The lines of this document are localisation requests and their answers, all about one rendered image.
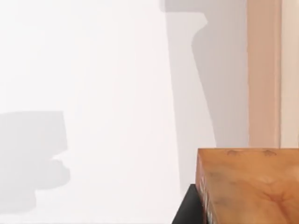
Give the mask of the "orange book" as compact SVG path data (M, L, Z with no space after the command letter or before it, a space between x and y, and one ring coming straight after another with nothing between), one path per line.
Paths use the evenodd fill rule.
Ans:
M299 224L299 148L206 148L196 188L204 224Z

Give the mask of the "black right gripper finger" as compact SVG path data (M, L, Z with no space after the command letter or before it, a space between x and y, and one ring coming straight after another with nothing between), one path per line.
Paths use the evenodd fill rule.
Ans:
M190 184L172 224L206 224L205 213L195 184Z

